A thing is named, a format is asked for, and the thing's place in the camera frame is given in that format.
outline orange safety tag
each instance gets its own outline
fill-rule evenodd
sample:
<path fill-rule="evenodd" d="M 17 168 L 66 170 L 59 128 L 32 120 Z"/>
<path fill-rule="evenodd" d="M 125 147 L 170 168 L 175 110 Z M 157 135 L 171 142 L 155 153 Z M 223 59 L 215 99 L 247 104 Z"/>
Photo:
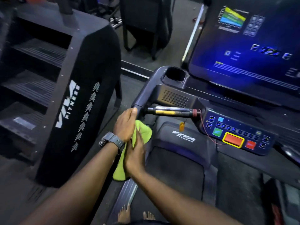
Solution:
<path fill-rule="evenodd" d="M 185 123 L 182 121 L 180 124 L 179 124 L 179 132 L 183 132 L 185 130 Z"/>

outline stair climber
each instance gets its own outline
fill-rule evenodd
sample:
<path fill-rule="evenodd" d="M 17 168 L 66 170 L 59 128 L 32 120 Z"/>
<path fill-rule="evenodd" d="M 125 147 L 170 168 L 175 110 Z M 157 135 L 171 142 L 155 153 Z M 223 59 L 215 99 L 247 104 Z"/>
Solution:
<path fill-rule="evenodd" d="M 122 93 L 114 29 L 72 10 L 67 0 L 57 2 L 13 6 L 4 19 L 0 131 L 31 161 L 29 177 L 58 188 L 115 114 Z"/>

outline person's arm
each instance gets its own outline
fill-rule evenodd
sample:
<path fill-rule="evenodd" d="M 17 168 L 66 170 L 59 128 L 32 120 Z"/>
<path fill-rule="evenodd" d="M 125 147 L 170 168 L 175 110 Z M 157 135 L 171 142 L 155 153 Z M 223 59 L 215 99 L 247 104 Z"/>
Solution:
<path fill-rule="evenodd" d="M 136 109 L 124 111 L 114 134 L 127 142 L 135 128 Z M 77 225 L 88 217 L 113 164 L 118 147 L 107 143 L 85 167 L 41 204 L 20 225 Z"/>
<path fill-rule="evenodd" d="M 141 135 L 132 149 L 127 143 L 126 171 L 162 215 L 173 225 L 241 225 L 219 209 L 184 196 L 145 171 L 145 150 Z"/>

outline control panel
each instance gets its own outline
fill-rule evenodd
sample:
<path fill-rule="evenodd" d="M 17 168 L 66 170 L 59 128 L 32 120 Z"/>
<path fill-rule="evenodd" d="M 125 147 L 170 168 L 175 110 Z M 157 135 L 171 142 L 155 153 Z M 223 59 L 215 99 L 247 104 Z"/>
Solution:
<path fill-rule="evenodd" d="M 267 155 L 277 135 L 242 121 L 207 110 L 201 130 L 226 144 L 257 155 Z"/>

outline yellow-bordered button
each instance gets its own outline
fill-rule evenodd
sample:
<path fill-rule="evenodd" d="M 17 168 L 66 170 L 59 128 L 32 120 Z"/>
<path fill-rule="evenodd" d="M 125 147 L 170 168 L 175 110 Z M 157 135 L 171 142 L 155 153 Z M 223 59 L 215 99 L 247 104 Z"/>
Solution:
<path fill-rule="evenodd" d="M 241 148 L 245 139 L 230 132 L 226 132 L 222 141 L 234 147 Z"/>

